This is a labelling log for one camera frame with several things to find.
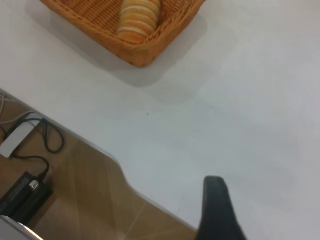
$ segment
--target bread roll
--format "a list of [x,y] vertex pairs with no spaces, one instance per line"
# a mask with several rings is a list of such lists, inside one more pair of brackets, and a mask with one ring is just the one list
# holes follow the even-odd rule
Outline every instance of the bread roll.
[[127,41],[143,42],[158,27],[161,0],[124,0],[116,35]]

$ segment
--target orange wicker basket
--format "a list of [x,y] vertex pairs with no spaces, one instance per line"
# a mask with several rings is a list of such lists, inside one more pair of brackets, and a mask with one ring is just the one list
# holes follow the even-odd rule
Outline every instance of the orange wicker basket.
[[41,0],[120,59],[151,64],[192,22],[206,0],[162,0],[158,29],[141,43],[116,36],[123,0]]

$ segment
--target black power adapter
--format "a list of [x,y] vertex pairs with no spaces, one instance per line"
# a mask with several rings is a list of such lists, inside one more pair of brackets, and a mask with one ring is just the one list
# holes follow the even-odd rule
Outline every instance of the black power adapter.
[[27,225],[52,193],[41,180],[25,172],[0,200],[0,216]]

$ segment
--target power strip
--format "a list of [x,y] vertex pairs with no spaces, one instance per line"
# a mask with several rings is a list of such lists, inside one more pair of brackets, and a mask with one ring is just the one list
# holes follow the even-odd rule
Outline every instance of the power strip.
[[[42,119],[43,117],[36,113],[30,113],[26,119]],[[10,158],[14,150],[23,142],[23,140],[35,129],[40,121],[30,121],[22,123],[10,136],[1,144],[0,155]]]

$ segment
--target wooden floor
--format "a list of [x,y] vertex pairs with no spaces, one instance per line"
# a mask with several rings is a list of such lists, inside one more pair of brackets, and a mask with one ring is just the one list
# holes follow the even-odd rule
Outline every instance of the wooden floor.
[[[25,108],[7,102],[1,121]],[[135,194],[118,165],[70,134],[57,155],[49,154],[42,136],[33,131],[19,149],[22,155],[40,155],[51,164],[46,181],[53,196],[31,221],[44,240],[194,240],[195,232]],[[52,132],[51,146],[59,144]],[[39,160],[0,156],[0,197],[25,171],[39,174]]]

